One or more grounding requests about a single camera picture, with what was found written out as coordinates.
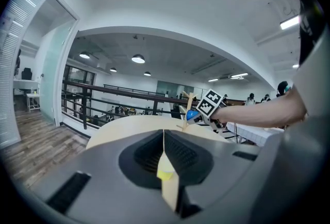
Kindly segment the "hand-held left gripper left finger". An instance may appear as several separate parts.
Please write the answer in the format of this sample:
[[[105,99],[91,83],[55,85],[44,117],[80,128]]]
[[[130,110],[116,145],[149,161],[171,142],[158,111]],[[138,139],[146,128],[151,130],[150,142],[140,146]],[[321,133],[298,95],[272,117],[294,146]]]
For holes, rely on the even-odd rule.
[[[162,131],[83,151],[34,188],[36,212],[47,224],[173,224],[177,214],[157,178]]]

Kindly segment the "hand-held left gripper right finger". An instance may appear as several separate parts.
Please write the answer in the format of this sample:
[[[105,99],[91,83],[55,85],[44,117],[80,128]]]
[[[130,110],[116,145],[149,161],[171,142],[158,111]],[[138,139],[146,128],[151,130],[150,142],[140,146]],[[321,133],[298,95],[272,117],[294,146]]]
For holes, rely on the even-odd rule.
[[[256,195],[245,177],[257,147],[166,130],[164,151],[174,169],[164,183],[174,212],[164,224],[251,224]]]

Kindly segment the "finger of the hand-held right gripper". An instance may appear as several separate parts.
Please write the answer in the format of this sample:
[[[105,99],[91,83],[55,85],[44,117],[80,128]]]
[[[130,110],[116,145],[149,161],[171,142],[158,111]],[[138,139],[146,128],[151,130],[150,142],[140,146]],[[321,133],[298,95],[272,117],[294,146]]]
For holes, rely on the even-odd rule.
[[[202,114],[196,114],[190,118],[190,124],[204,124],[204,117]]]

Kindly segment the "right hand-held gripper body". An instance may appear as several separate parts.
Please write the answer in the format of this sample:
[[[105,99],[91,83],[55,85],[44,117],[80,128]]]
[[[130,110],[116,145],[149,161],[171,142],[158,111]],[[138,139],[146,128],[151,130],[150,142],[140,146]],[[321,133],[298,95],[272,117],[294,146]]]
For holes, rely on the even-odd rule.
[[[216,91],[209,89],[199,101],[196,110],[201,114],[203,122],[210,126],[213,131],[218,131],[222,128],[222,124],[211,116],[220,108],[226,107],[223,102],[223,96]]]

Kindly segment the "blue cup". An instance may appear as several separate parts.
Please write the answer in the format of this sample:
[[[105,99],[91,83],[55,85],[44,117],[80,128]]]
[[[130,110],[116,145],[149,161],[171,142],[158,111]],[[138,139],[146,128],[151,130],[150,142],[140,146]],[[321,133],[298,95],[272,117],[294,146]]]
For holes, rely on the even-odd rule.
[[[200,114],[200,112],[199,111],[196,111],[196,110],[189,110],[189,111],[187,111],[187,113],[186,113],[186,120],[187,120],[187,122],[190,122],[190,118],[193,117],[196,114]]]

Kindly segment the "wooden cup stand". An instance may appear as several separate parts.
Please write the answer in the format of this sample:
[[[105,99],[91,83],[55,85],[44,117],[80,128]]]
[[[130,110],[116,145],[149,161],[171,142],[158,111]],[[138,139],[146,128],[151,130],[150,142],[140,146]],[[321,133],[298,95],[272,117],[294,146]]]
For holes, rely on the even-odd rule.
[[[183,105],[179,105],[180,114],[183,115],[183,124],[181,126],[177,125],[177,127],[179,127],[182,132],[185,132],[186,128],[189,126],[187,121],[187,113],[189,110],[191,110],[193,99],[197,96],[197,94],[195,95],[193,93],[187,94],[185,91],[182,91],[182,94],[188,98],[188,101],[186,107],[183,107]]]

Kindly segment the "yellow cup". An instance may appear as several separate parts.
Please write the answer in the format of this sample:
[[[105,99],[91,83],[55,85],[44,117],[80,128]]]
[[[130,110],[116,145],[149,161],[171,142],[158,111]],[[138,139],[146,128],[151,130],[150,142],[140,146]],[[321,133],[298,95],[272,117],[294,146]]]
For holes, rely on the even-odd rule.
[[[177,175],[173,165],[167,155],[163,152],[157,167],[157,178],[162,181],[170,180],[174,175]]]

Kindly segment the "person's right forearm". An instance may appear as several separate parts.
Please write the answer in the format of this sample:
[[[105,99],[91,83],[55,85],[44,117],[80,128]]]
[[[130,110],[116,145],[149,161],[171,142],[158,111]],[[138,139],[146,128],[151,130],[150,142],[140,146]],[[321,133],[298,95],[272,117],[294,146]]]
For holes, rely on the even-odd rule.
[[[283,127],[304,119],[307,113],[296,88],[266,103],[218,108],[211,119],[254,127]]]

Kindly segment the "white checked cloth table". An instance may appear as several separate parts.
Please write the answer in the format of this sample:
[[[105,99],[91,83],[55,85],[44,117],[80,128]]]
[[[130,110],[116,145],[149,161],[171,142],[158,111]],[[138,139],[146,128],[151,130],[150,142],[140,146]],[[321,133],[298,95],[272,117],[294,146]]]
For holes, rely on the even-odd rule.
[[[226,128],[241,138],[249,140],[262,147],[271,135],[284,132],[279,128],[260,128],[228,122]]]

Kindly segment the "black balcony railing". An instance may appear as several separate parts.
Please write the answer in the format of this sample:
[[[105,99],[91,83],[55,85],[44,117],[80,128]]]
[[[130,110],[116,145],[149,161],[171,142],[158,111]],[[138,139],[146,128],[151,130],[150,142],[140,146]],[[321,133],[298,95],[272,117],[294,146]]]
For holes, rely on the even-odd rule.
[[[120,87],[120,86],[113,86],[113,85],[103,85],[104,88],[119,90],[119,91],[125,91],[125,92],[131,92],[136,94],[144,94],[144,95],[152,95],[152,96],[159,96],[159,97],[165,97],[166,95],[164,93],[157,93],[157,92],[151,92],[146,90],[140,90],[140,89],[134,89],[134,88],[126,88],[126,87]]]

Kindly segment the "small white shelf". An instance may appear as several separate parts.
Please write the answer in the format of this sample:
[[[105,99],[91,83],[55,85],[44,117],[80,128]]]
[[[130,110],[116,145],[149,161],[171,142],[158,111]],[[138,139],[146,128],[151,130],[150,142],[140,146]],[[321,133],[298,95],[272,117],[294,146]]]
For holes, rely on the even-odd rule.
[[[40,95],[37,93],[27,93],[27,108],[28,111],[39,110],[40,109]]]

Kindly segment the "frosted glass partition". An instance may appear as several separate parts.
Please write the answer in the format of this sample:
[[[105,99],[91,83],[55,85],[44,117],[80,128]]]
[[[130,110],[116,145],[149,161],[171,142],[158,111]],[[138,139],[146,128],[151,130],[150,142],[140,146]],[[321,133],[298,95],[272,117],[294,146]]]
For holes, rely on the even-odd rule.
[[[40,81],[40,110],[53,124],[58,124],[56,113],[56,93],[58,88],[58,68],[62,62],[62,54],[66,42],[72,32],[76,20],[55,27],[46,34],[41,49],[45,52]]]

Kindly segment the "white slatted panel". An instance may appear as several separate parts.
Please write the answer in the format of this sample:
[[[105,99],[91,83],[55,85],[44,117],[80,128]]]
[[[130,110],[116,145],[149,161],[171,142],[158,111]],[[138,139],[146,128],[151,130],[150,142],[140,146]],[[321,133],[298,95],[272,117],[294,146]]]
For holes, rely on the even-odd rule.
[[[19,141],[13,117],[12,80],[22,30],[40,0],[9,0],[0,15],[0,149]]]

